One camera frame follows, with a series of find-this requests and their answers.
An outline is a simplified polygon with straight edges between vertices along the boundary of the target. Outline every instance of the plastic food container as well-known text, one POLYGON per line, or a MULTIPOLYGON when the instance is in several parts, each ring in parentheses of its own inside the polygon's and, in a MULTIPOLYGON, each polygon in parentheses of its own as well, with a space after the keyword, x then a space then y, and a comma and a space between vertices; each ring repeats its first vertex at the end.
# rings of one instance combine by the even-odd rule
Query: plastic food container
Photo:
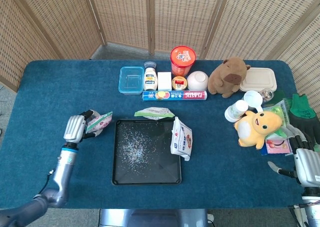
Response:
POLYGON ((240 84, 242 91, 262 91, 263 89, 277 90, 275 72, 270 68, 251 67, 240 84))
POLYGON ((124 66, 120 69, 120 93, 125 95, 140 95, 144 90, 145 68, 141 66, 124 66))
POLYGON ((186 76, 196 61, 196 52, 184 45, 175 47, 170 54, 171 72, 175 76, 186 76))

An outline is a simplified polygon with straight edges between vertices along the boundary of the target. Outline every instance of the plastic bag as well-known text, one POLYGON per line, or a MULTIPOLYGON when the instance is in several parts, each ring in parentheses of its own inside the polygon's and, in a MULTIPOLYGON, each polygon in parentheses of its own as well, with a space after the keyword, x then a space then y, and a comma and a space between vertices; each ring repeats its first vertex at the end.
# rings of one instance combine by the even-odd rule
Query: plastic bag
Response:
POLYGON ((109 112, 103 115, 100 115, 98 117, 95 117, 93 120, 91 120, 87 124, 86 133, 93 133, 99 130, 102 130, 103 128, 107 127, 107 125, 112 120, 112 114, 113 112, 109 112))
MULTIPOLYGON (((289 117, 286 112, 286 106, 284 102, 279 102, 273 106, 263 108, 264 111, 271 111, 277 114, 282 119, 282 127, 286 127, 286 124, 289 123, 289 117)), ((280 128, 274 133, 269 134, 265 139, 271 141, 282 141, 286 140, 288 137, 286 133, 280 128)))
POLYGON ((150 107, 135 112, 134 116, 143 116, 147 119, 157 121, 167 117, 172 118, 175 115, 168 108, 150 107))
POLYGON ((175 117, 170 145, 171 154, 182 156, 185 161, 189 161, 192 142, 192 130, 175 117))

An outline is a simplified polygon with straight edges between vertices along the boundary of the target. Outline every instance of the red lid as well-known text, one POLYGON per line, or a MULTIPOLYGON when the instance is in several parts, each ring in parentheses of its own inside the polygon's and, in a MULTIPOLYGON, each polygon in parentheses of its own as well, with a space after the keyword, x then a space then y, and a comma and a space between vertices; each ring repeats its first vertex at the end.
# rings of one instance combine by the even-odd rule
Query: red lid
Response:
POLYGON ((185 45, 176 46, 171 51, 170 59, 178 67, 187 67, 196 61, 196 52, 185 45))

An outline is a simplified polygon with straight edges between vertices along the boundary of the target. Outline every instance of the brown teddy bear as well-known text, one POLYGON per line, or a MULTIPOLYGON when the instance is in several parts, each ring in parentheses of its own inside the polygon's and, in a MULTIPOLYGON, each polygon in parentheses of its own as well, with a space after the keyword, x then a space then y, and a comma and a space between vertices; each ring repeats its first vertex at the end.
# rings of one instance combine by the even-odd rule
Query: brown teddy bear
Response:
POLYGON ((209 92, 212 95, 222 94, 223 98, 230 97, 239 90, 240 83, 246 78, 250 67, 239 57, 224 60, 209 77, 209 92))

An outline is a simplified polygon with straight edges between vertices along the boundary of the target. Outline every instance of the white food container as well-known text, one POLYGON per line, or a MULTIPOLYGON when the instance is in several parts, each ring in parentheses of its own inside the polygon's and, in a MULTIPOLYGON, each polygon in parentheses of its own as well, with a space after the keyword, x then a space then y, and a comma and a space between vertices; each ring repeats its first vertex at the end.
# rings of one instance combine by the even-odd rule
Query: white food container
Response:
POLYGON ((251 67, 240 84, 240 90, 259 92, 263 89, 270 89, 273 92, 277 90, 275 72, 270 68, 251 67))

